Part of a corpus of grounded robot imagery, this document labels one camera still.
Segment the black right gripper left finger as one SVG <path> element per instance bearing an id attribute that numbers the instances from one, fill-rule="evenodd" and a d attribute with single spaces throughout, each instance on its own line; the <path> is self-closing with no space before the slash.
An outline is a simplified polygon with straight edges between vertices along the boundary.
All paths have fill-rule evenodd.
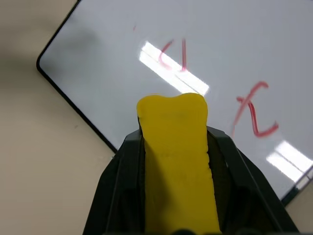
<path id="1" fill-rule="evenodd" d="M 126 136 L 100 176 L 83 235 L 145 232 L 145 147 L 141 130 Z"/>

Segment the yellow foam eraser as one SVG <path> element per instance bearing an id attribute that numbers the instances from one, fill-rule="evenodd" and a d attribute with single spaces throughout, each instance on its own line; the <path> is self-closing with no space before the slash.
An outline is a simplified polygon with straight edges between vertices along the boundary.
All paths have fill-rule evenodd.
<path id="1" fill-rule="evenodd" d="M 194 93 L 137 104 L 145 148 L 145 230 L 219 233 L 207 144 L 207 104 Z"/>

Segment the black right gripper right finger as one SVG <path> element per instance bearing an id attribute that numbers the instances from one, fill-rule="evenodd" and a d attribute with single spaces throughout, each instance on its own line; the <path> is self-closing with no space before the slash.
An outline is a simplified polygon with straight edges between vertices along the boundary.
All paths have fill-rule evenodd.
<path id="1" fill-rule="evenodd" d="M 236 147 L 231 137 L 208 127 L 207 140 L 222 234 L 299 234 L 264 174 Z"/>

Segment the black-framed whiteboard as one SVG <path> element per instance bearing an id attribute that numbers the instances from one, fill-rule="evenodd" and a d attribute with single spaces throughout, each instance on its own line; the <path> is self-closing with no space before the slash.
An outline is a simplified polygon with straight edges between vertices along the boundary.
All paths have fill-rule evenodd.
<path id="1" fill-rule="evenodd" d="M 142 97 L 197 93 L 279 198 L 313 180 L 313 0 L 79 0 L 37 68 L 115 148 Z"/>

